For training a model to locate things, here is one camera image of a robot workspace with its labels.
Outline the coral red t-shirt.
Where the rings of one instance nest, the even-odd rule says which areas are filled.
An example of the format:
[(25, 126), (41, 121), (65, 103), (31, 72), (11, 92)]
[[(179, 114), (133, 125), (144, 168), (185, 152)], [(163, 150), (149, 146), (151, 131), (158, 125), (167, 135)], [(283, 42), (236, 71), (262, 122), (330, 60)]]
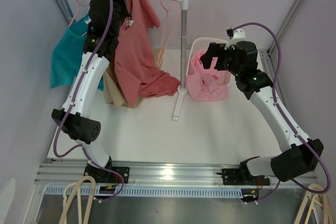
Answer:
[(161, 22), (148, 0), (127, 0), (133, 23), (124, 22), (115, 53), (114, 72), (127, 104), (136, 106), (139, 97), (173, 96), (180, 81), (155, 66), (148, 36), (149, 28)]

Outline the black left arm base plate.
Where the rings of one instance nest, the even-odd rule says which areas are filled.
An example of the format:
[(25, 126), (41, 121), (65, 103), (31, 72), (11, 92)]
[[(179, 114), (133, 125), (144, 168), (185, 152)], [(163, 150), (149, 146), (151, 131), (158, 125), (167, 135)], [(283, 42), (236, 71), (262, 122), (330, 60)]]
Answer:
[[(105, 168), (110, 169), (116, 173), (118, 173), (122, 178), (125, 184), (128, 183), (129, 180), (129, 173), (130, 168), (127, 166), (115, 166), (113, 165), (113, 161), (109, 159), (107, 162)], [(85, 176), (91, 176), (93, 177), (97, 183), (112, 183), (112, 184), (121, 184), (122, 180), (121, 177), (111, 173), (107, 172), (103, 169), (97, 168), (93, 165), (90, 165), (87, 163), (84, 171)]]

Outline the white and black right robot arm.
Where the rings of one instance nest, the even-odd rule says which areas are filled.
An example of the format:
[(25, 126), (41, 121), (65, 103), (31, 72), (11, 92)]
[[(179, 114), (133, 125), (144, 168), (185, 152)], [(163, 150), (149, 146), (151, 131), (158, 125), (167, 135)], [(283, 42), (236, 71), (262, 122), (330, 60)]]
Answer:
[(256, 45), (241, 41), (230, 48), (225, 44), (210, 43), (206, 53), (201, 56), (205, 69), (216, 62), (215, 70), (230, 72), (237, 88), (262, 114), (271, 128), (281, 154), (270, 157), (253, 157), (241, 162), (239, 179), (244, 184), (252, 184), (258, 176), (275, 176), (286, 182), (315, 170), (323, 144), (319, 139), (312, 140), (285, 108), (276, 94), (272, 93), (273, 82), (268, 75), (258, 69)]

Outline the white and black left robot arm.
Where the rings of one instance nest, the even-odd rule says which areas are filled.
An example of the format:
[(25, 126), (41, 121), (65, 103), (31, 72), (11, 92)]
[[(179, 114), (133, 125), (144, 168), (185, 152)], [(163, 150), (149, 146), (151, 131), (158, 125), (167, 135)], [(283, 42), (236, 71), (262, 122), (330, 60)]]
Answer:
[(110, 156), (96, 141), (101, 124), (90, 118), (91, 107), (100, 80), (110, 61), (115, 57), (120, 28), (131, 14), (126, 0), (91, 0), (89, 7), (90, 22), (79, 72), (62, 108), (54, 109), (51, 114), (58, 126), (53, 151), (58, 158), (70, 153), (70, 151), (64, 154), (57, 152), (60, 134), (67, 134), (77, 143), (76, 147), (82, 148), (90, 165), (96, 167), (95, 177), (100, 182), (106, 183), (112, 179), (113, 169), (107, 166)]

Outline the pink wire hanger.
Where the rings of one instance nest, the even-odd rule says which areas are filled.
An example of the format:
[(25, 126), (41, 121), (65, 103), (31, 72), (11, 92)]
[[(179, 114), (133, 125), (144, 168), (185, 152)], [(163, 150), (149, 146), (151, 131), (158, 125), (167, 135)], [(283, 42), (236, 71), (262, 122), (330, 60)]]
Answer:
[(169, 6), (166, 6), (164, 4), (164, 0), (160, 0), (160, 5), (165, 11), (165, 20), (164, 20), (164, 25), (163, 25), (160, 51), (159, 51), (159, 55), (156, 61), (156, 66), (159, 68), (162, 68), (165, 51), (167, 50), (168, 45), (170, 44), (171, 38), (174, 33), (175, 26), (177, 24), (179, 13), (175, 15), (172, 27), (168, 28), (171, 12), (175, 9), (175, 6), (177, 5), (177, 3), (178, 3), (177, 1), (173, 1), (172, 4), (170, 4)]

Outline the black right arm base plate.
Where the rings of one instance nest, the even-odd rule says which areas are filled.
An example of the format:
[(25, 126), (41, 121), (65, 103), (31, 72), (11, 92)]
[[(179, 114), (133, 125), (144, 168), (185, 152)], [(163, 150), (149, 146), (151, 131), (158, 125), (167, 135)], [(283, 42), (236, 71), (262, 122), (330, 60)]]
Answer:
[(248, 170), (244, 168), (223, 168), (219, 173), (223, 180), (223, 185), (243, 185), (243, 186), (257, 186), (270, 185), (270, 179), (264, 176), (253, 176)]

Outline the pink t-shirt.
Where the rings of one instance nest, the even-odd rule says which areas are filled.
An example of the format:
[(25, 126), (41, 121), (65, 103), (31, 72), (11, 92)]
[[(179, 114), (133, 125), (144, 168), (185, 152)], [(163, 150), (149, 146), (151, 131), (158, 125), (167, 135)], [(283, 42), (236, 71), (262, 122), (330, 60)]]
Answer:
[(227, 99), (231, 74), (214, 69), (216, 58), (212, 59), (209, 69), (204, 69), (201, 62), (204, 53), (204, 49), (199, 49), (191, 56), (186, 76), (188, 92), (195, 101), (212, 102)]

